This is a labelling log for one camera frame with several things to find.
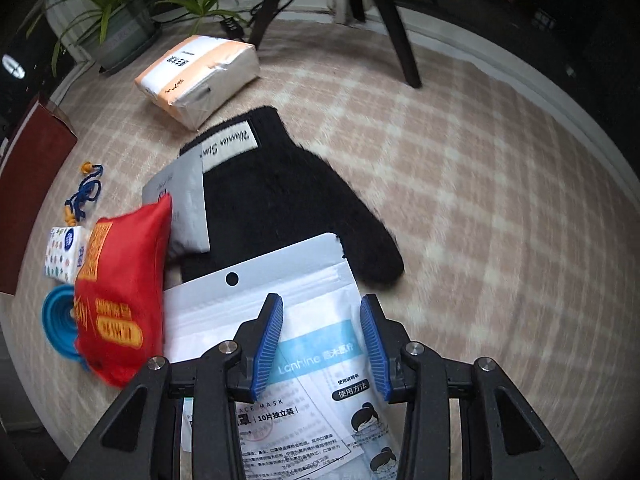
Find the white face mask package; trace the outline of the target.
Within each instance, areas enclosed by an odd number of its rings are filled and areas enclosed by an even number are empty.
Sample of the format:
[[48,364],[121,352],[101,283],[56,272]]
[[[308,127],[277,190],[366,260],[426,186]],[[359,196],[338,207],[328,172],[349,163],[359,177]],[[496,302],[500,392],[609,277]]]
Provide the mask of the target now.
[[231,339],[268,294],[281,297],[283,324],[267,387],[236,407],[247,478],[395,478],[399,446],[371,378],[360,292],[336,235],[166,290],[168,360],[198,358]]

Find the black fuzzy glove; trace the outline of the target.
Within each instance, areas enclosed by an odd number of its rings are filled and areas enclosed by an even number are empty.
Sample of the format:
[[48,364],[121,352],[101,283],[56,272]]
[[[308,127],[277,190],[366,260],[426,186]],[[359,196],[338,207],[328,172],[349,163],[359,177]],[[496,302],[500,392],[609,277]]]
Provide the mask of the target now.
[[294,143],[274,107],[209,128],[180,150],[188,151],[203,161],[210,248],[181,257],[183,281],[326,233],[359,281],[390,287],[404,274],[384,224],[327,162]]

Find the silver foil pouch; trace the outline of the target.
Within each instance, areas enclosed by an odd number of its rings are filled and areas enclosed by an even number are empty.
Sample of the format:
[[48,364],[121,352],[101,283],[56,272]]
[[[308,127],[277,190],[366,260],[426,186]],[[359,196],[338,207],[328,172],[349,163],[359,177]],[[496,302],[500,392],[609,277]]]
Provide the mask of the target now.
[[179,156],[145,183],[142,204],[156,203],[164,195],[172,200],[168,259],[208,252],[203,164],[196,148]]

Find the blue corded orange earplugs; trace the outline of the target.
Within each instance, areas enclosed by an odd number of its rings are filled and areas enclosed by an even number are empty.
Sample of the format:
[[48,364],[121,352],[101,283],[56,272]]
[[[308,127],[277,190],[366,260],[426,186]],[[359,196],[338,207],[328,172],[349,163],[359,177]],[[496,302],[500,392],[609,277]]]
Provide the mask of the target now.
[[86,203],[95,203],[102,190],[101,177],[104,168],[100,164],[84,162],[80,167],[82,179],[77,191],[64,203],[64,221],[66,226],[79,226],[86,218]]

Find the red fabric pouch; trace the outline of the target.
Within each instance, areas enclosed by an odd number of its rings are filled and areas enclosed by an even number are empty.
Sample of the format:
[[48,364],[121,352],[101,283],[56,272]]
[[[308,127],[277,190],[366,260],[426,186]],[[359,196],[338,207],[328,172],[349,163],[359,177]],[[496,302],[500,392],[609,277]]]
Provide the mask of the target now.
[[75,348],[107,385],[125,387],[163,351],[171,197],[94,226],[74,286]]

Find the blue collapsible silicone cup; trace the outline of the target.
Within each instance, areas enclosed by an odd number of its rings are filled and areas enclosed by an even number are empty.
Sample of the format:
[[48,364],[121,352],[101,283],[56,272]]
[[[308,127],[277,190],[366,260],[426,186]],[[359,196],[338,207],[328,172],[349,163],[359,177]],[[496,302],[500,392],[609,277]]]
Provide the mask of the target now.
[[75,346],[78,328],[73,318],[73,305],[74,286],[55,286],[43,300],[41,324],[47,340],[60,356],[75,361],[88,370],[85,359]]

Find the small patterned tissue pack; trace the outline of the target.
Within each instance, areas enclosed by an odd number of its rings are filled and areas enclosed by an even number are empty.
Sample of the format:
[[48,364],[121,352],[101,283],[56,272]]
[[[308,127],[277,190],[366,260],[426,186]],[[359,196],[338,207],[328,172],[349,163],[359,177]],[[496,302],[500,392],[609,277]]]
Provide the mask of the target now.
[[89,236],[90,231],[83,226],[52,228],[43,263],[44,275],[73,285],[84,264]]

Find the orange white tissue pack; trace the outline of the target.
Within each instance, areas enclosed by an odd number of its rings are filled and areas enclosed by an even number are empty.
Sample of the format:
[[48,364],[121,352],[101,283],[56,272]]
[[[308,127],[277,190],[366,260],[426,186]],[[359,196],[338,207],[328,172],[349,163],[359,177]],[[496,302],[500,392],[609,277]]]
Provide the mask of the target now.
[[134,83],[153,104],[195,131],[259,73],[251,44],[193,35],[158,58]]

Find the black power strip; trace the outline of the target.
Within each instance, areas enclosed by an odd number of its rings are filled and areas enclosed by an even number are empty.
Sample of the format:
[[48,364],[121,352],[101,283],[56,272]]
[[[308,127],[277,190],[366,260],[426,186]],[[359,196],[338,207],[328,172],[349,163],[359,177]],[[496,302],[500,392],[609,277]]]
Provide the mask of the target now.
[[244,40],[244,28],[236,18],[224,18],[220,21],[220,26],[230,40]]

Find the potted green spider plant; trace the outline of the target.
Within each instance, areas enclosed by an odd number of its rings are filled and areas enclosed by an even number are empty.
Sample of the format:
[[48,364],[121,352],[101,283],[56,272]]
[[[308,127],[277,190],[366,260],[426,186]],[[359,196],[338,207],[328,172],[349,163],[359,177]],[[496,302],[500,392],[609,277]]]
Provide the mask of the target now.
[[154,21],[154,6],[175,6],[181,13],[169,24],[189,24],[195,34],[213,20],[239,20],[237,10],[224,6],[224,0],[50,0],[43,3],[28,22],[25,35],[32,36],[42,19],[67,3],[80,3],[70,20],[55,33],[51,54],[52,73],[58,72],[58,58],[64,51],[81,49],[104,70],[114,70],[128,58],[143,52],[163,26]]

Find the black tripod stand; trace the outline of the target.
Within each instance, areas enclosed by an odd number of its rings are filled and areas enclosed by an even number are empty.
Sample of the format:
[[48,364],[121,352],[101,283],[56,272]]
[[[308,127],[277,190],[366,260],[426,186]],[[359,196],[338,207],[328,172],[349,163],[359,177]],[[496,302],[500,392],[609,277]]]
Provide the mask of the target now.
[[[347,0],[349,9],[352,10],[352,15],[360,23],[366,21],[366,12],[364,12],[362,0]],[[382,18],[382,22],[386,27],[386,32],[390,36],[390,41],[398,56],[402,73],[405,76],[406,83],[415,89],[422,87],[422,81],[419,74],[418,66],[416,65],[416,59],[413,55],[413,50],[405,29],[404,22],[400,16],[394,0],[373,0],[378,14]],[[250,38],[248,42],[252,44],[256,49],[259,48],[262,43],[262,37],[279,13],[278,6],[280,0],[262,0],[256,18],[250,32]]]

